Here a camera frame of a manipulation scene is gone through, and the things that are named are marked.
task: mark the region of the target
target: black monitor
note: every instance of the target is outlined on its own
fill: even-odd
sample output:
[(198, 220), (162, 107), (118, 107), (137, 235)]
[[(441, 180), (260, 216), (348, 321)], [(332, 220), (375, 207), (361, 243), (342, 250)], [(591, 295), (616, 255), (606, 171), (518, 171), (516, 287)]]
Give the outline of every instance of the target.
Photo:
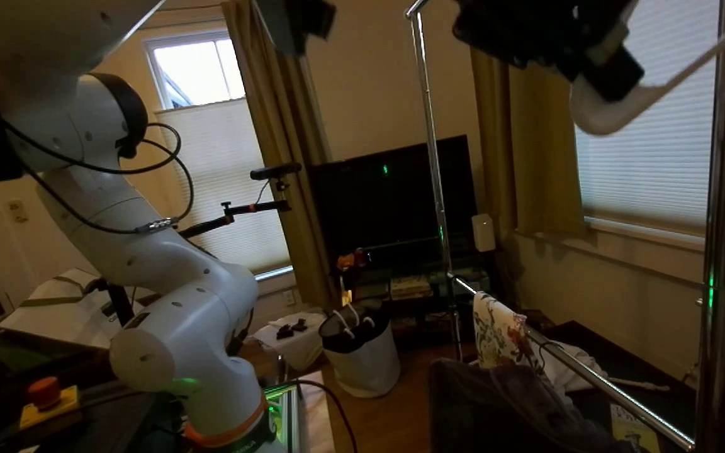
[[(467, 137), (438, 142), (448, 239), (472, 251), (475, 211)], [(365, 250), (375, 264), (441, 259), (428, 147), (332, 161), (310, 168), (328, 251)]]

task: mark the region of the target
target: metal pole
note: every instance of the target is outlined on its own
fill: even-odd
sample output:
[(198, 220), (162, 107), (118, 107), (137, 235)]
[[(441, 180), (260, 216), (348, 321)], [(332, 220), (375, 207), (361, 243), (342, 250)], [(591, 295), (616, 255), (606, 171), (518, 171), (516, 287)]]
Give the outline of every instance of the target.
[[(451, 280), (455, 284), (462, 284), (467, 292), (478, 295), (475, 287), (472, 287), (467, 280), (451, 274)], [(548, 338), (543, 338), (542, 332), (526, 328), (524, 329), (526, 338), (543, 348), (547, 353), (551, 353), (557, 360), (562, 360), (572, 372), (576, 372), (580, 377), (584, 377), (586, 384), (591, 384), (596, 391), (601, 391), (606, 399), (613, 399), (615, 404), (619, 404), (621, 407), (626, 407), (631, 415), (636, 415), (643, 424), (647, 424), (650, 428), (655, 428), (659, 435), (669, 439), (676, 445), (681, 445), (682, 450), (693, 450), (694, 441), (689, 435), (686, 435), (682, 431), (677, 431), (676, 426), (669, 426), (665, 418), (659, 418), (658, 413), (652, 413), (650, 407), (645, 407), (639, 401), (634, 401), (631, 396), (626, 396), (621, 389), (616, 389), (613, 380), (606, 380), (605, 375), (599, 375), (596, 370), (586, 368), (584, 363), (574, 360), (572, 355), (566, 355), (557, 342), (551, 342)]]
[[(433, 199), (436, 199), (436, 221), (438, 221), (438, 248), (444, 256), (445, 274), (453, 272), (453, 255), (448, 245), (448, 224), (445, 224), (445, 202), (444, 202), (444, 177), (441, 177), (441, 157), (438, 157), (438, 132), (436, 132), (436, 112), (433, 112), (433, 83), (430, 83), (430, 68), (428, 68), (428, 44), (423, 35), (423, 15), (420, 11), (425, 9), (428, 0), (415, 0), (405, 17), (411, 21), (411, 35), (412, 35), (412, 53), (417, 64), (417, 77), (420, 77), (420, 93), (423, 93), (423, 121), (428, 132), (428, 161), (430, 161), (430, 182), (433, 182)], [(451, 311), (453, 317), (453, 345), (459, 360), (463, 360), (463, 338), (462, 338), (462, 316), (459, 307)]]
[(704, 290), (699, 332), (698, 443), (699, 453), (722, 450), (725, 424), (725, 53), (716, 65), (713, 153), (704, 228)]

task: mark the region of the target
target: window blind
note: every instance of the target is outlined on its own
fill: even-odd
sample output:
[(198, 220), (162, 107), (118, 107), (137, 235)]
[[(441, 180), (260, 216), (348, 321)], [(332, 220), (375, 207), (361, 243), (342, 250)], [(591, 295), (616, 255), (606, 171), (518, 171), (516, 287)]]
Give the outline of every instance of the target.
[[(158, 121), (175, 127), (185, 139), (182, 161), (195, 177), (191, 216), (196, 221), (222, 216), (222, 202), (232, 202), (232, 207), (253, 204), (260, 195), (260, 202), (271, 202), (270, 189), (249, 180), (249, 171), (265, 163), (244, 102), (162, 112)], [(278, 211), (243, 214), (234, 224), (211, 229), (198, 239), (222, 263), (253, 272), (290, 263)]]
[[(718, 0), (639, 0), (626, 49), (645, 83), (665, 83), (718, 41)], [(615, 137), (576, 132), (586, 214), (702, 235), (716, 64)]]

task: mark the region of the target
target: brown curtain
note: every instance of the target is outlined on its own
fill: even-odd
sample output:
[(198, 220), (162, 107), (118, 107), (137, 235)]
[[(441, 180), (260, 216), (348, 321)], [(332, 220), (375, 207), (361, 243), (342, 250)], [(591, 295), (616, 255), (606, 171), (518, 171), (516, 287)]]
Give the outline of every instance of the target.
[(513, 72), (474, 51), (488, 210), (498, 239), (513, 231), (582, 238), (566, 82), (543, 68)]
[[(224, 17), (234, 41), (265, 166), (293, 161), (302, 166), (322, 163), (324, 143), (302, 64), (271, 49), (249, 0), (224, 4)], [(337, 295), (331, 283), (331, 264), (304, 171), (290, 185), (284, 199), (293, 210), (282, 214), (282, 229), (299, 295), (308, 306), (334, 306)]]

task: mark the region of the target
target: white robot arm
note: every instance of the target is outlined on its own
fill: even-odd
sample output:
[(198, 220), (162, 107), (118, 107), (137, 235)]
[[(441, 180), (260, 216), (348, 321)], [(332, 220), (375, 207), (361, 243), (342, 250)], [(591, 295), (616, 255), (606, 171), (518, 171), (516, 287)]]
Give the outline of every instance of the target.
[(113, 372), (139, 391), (182, 396), (202, 449), (265, 426), (249, 363), (224, 341), (256, 303), (254, 278), (182, 239), (118, 168), (146, 128), (139, 97), (113, 77), (86, 77), (162, 0), (0, 0), (0, 180), (39, 177), (68, 239), (110, 284), (149, 287), (157, 306), (110, 345)]

